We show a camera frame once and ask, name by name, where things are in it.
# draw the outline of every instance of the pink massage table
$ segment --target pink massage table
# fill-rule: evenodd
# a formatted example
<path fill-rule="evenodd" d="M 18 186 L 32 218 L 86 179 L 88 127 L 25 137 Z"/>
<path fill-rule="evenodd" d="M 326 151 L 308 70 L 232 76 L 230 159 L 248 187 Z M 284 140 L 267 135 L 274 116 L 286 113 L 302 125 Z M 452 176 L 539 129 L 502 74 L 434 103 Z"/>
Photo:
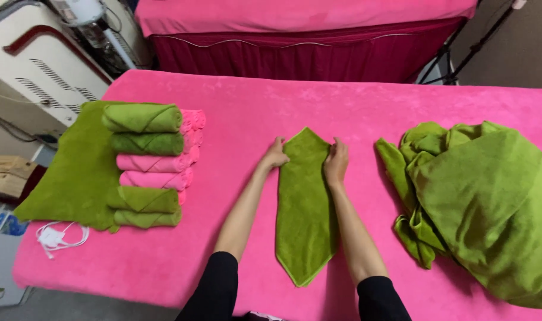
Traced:
<path fill-rule="evenodd" d="M 160 70 L 412 83 L 477 0 L 140 0 Z"/>
<path fill-rule="evenodd" d="M 542 310 L 511 306 L 491 296 L 452 260 L 431 270 L 416 265 L 393 233 L 399 206 L 374 142 L 398 143 L 420 122 L 444 127 L 484 119 L 517 128 L 542 149 L 542 89 L 411 84 L 293 82 L 130 70 L 103 99 L 176 103 L 207 116 L 194 183 L 175 228 L 91 230 L 79 247 L 50 260 L 32 222 L 19 246 L 13 275 L 21 286 L 182 307 L 195 289 L 218 229 L 250 169 L 277 135 L 309 126 L 350 147 L 346 186 L 376 241 L 413 320 L 542 321 Z M 277 178 L 267 180 L 239 264 L 235 314 L 254 310 L 295 321 L 358 320 L 345 258 L 338 254 L 306 288 L 296 288 L 275 258 Z M 67 237 L 79 237 L 70 229 Z"/>

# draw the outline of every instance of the folded green towel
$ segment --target folded green towel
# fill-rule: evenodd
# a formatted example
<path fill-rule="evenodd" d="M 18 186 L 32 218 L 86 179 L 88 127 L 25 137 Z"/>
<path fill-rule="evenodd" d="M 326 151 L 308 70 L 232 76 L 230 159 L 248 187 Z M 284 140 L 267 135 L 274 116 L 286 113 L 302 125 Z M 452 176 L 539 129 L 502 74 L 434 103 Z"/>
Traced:
<path fill-rule="evenodd" d="M 107 193 L 119 185 L 120 170 L 101 122 L 103 107 L 125 102 L 84 103 L 81 114 L 59 139 L 51 166 L 14 214 L 20 220 L 71 221 L 97 230 L 118 230 Z"/>
<path fill-rule="evenodd" d="M 184 137 L 180 133 L 114 133 L 111 146 L 124 154 L 175 156 L 184 149 Z"/>
<path fill-rule="evenodd" d="M 148 229 L 154 226 L 176 226 L 182 219 L 180 206 L 174 213 L 136 213 L 130 210 L 117 210 L 115 223 L 118 225 L 138 226 Z"/>
<path fill-rule="evenodd" d="M 177 133 L 182 112 L 174 104 L 133 103 L 104 107 L 103 124 L 116 133 Z"/>
<path fill-rule="evenodd" d="M 338 249 L 338 222 L 322 165 L 330 144 L 309 128 L 289 139 L 279 173 L 275 255 L 297 287 L 309 285 Z"/>
<path fill-rule="evenodd" d="M 535 145 L 487 121 L 450 130 L 430 122 L 410 129 L 399 152 L 383 139 L 376 148 L 404 204 L 395 230 L 420 265 L 451 255 L 494 296 L 542 309 L 542 152 Z"/>
<path fill-rule="evenodd" d="M 178 205 L 178 193 L 173 188 L 148 188 L 118 186 L 109 191 L 107 205 L 117 210 L 137 213 L 174 213 Z"/>

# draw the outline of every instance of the wall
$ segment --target wall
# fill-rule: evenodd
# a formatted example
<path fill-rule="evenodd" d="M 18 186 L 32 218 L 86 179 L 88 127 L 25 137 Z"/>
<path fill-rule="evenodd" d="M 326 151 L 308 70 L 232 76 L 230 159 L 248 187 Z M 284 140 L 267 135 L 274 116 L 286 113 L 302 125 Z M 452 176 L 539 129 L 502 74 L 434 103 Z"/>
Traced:
<path fill-rule="evenodd" d="M 506 0 L 483 0 L 453 45 L 453 65 L 469 52 L 504 9 Z M 493 13 L 502 5 L 493 18 Z M 459 75 L 460 84 L 542 88 L 542 0 L 516 10 Z"/>
<path fill-rule="evenodd" d="M 16 155 L 31 159 L 39 146 L 38 142 L 20 142 L 0 127 L 0 155 Z"/>

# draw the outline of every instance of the pink table cover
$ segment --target pink table cover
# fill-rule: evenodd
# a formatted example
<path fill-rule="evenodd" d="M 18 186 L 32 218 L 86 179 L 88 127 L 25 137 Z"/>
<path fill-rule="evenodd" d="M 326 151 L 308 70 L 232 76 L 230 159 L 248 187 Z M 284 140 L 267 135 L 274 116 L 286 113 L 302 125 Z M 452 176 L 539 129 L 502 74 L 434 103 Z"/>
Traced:
<path fill-rule="evenodd" d="M 130 70 L 103 97 L 202 108 L 202 159 L 187 189 L 176 228 L 91 230 L 85 244 L 47 258 L 33 222 L 19 246 L 14 278 L 36 286 L 182 307 L 195 289 L 218 229 L 245 180 L 276 135 L 309 126 L 350 148 L 346 186 L 378 245 L 397 292 L 414 320 L 542 320 L 542 310 L 491 296 L 464 269 L 438 258 L 416 265 L 393 233 L 399 211 L 373 144 L 398 143 L 419 122 L 444 127 L 487 119 L 517 128 L 542 149 L 542 89 L 410 84 L 293 82 Z M 277 171 L 265 184 L 253 230 L 239 264 L 234 313 L 260 311 L 289 320 L 358 320 L 356 295 L 341 251 L 306 288 L 295 288 L 275 258 Z M 67 232 L 66 240 L 78 235 Z"/>
<path fill-rule="evenodd" d="M 140 0 L 151 34 L 310 32 L 473 17 L 477 0 Z"/>

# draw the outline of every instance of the stack of rolled towels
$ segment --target stack of rolled towels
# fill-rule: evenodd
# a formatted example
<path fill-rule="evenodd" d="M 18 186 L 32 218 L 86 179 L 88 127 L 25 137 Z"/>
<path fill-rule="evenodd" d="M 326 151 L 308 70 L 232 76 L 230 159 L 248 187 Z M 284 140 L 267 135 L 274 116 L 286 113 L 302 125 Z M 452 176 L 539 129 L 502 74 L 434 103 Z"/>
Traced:
<path fill-rule="evenodd" d="M 111 146 L 124 171 L 107 199 L 116 209 L 115 222 L 145 229 L 177 225 L 193 179 L 191 166 L 200 157 L 204 112 L 174 104 L 110 105 L 102 120 L 114 132 Z"/>

